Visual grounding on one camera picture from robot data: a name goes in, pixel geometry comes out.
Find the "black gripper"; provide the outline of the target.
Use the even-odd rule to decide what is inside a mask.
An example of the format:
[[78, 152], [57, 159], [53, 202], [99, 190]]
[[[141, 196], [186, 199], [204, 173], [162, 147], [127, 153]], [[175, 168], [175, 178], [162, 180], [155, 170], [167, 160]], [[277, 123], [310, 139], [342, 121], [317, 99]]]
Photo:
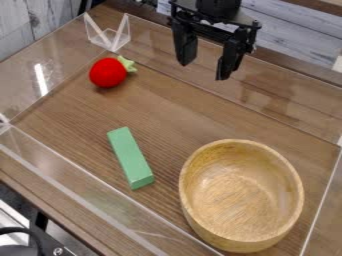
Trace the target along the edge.
[[217, 80], [226, 80], [240, 68], [262, 24], [241, 10], [242, 0], [170, 0], [170, 24], [177, 59], [182, 66], [197, 58], [198, 37], [224, 45]]

